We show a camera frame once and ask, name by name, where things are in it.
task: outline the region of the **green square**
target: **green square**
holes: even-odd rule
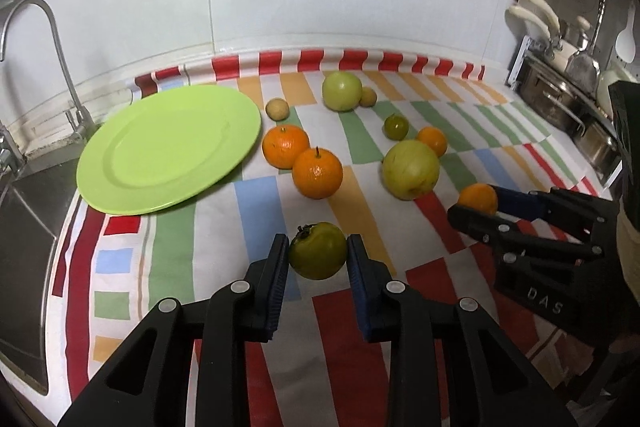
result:
[[[94,315],[100,319],[129,320],[129,292],[94,292]]]

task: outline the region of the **silver rivet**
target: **silver rivet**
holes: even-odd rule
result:
[[[402,293],[406,286],[402,281],[389,281],[386,283],[386,290],[390,293]]]
[[[160,304],[158,304],[158,309],[162,313],[169,313],[176,309],[177,304],[174,299],[162,299]]]
[[[460,307],[465,312],[474,312],[478,309],[478,303],[471,297],[465,297],[463,299],[460,299]]]
[[[251,288],[251,285],[247,281],[239,280],[231,285],[231,291],[233,293],[244,293]]]

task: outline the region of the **red and white striped edge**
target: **red and white striped edge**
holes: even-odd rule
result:
[[[188,85],[196,76],[207,76],[211,82],[217,82],[258,74],[320,70],[378,70],[435,74],[482,81],[485,69],[484,64],[411,53],[348,48],[305,48],[204,58],[140,74],[131,79],[127,86],[133,92],[133,99],[139,100],[158,92],[159,88],[161,90],[164,83],[174,84],[182,80]]]

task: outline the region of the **colorful tablecloth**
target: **colorful tablecloth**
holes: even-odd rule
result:
[[[552,385],[562,380],[561,331],[494,291],[489,252],[454,231],[446,209],[474,182],[522,191],[556,185],[595,194],[595,181],[584,177],[584,167],[562,150],[547,124],[506,89],[422,74],[355,73],[378,92],[378,103],[341,114],[321,103],[322,71],[220,82],[261,108],[283,97],[292,106],[288,123],[302,126],[312,145],[340,158],[344,181],[326,200],[300,195],[290,172],[267,164],[260,142],[219,184],[158,214],[106,216],[76,200],[52,282],[51,298],[62,299],[63,325],[47,333],[62,337],[55,341],[70,399],[159,300],[207,299],[264,258],[274,234],[293,238],[298,226],[318,221],[362,234],[370,257],[429,298],[475,298]],[[396,200],[379,178],[380,161],[393,145],[382,123],[394,112],[408,118],[410,137],[433,125],[449,139],[434,192],[415,201]],[[264,133],[274,123],[263,111],[262,120]],[[566,238],[546,223],[520,226]],[[346,269],[322,282],[290,273],[273,341],[247,346],[254,427],[384,425],[390,348],[364,343],[348,288]],[[192,369],[193,382],[196,357]],[[446,418],[446,391],[442,401]],[[192,425],[193,389],[189,404]]]

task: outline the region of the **tangerine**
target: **tangerine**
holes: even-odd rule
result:
[[[498,211],[498,194],[491,185],[474,183],[460,191],[458,204],[493,216]]]
[[[431,147],[438,158],[447,152],[447,147],[449,146],[447,137],[437,127],[423,127],[415,139]]]
[[[297,125],[278,125],[262,139],[262,154],[276,169],[291,169],[300,153],[309,149],[309,137]]]
[[[322,200],[335,194],[342,185],[342,164],[326,149],[308,149],[293,163],[293,184],[300,194]]]

